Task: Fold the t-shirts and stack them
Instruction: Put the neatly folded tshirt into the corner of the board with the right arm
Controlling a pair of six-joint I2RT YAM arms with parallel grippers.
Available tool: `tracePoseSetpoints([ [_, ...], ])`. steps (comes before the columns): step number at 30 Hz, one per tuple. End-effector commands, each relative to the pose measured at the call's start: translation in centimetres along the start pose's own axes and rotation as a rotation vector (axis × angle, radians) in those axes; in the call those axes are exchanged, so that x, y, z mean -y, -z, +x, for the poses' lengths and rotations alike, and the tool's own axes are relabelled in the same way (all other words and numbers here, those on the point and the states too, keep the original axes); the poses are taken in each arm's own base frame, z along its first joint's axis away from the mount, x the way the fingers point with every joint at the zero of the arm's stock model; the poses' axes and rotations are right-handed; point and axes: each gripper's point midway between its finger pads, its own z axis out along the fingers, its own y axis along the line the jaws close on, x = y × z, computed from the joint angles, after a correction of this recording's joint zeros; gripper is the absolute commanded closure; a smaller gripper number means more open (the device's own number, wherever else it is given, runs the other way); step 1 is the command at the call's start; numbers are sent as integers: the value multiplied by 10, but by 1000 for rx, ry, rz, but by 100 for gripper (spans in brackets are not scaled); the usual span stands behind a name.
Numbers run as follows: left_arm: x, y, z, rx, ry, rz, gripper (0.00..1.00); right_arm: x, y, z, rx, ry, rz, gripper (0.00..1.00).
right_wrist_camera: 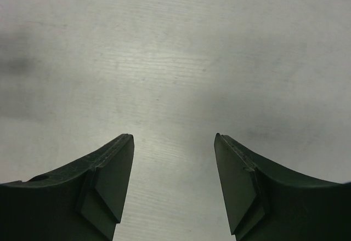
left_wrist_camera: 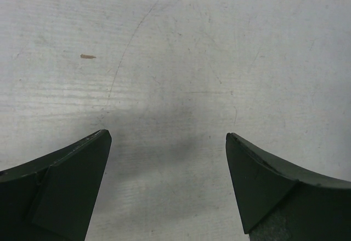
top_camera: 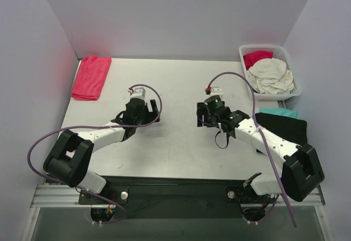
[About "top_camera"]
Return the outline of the black t shirt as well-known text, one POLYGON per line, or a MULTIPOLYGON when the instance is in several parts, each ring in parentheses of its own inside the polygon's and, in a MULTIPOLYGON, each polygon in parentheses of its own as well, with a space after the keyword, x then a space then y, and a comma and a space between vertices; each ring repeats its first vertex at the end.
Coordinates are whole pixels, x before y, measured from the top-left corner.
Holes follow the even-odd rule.
POLYGON ((256 113, 255 116, 260 126, 277 136, 301 146, 308 143, 305 120, 267 113, 256 113))

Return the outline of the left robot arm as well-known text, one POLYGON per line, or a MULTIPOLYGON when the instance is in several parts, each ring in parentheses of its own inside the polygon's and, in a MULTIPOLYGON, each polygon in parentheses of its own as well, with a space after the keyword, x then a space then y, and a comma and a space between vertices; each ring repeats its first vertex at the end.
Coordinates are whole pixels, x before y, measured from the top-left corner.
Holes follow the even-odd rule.
POLYGON ((132 98, 126 109, 108 122, 105 129, 79 133, 63 131, 44 161, 44 171, 70 187, 91 191, 97 203, 106 203, 111 190, 103 177, 88 170, 91 156, 106 146, 128 140, 135 134, 137 126, 154 120, 159 122, 156 100, 150 100, 150 105, 151 110, 144 100, 132 98))

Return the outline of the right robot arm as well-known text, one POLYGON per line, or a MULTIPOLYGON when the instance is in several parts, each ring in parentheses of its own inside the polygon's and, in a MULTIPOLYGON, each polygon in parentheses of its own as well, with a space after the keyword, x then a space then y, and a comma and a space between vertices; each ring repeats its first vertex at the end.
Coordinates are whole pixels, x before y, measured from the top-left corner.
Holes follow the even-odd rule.
POLYGON ((256 173, 244 182, 243 195, 250 202, 266 194, 284 193, 301 202, 325 179, 315 148, 287 141, 256 125, 246 113, 232 111, 219 95, 196 105, 198 127, 217 128, 219 133, 253 146, 267 155, 282 172, 274 176, 256 173))

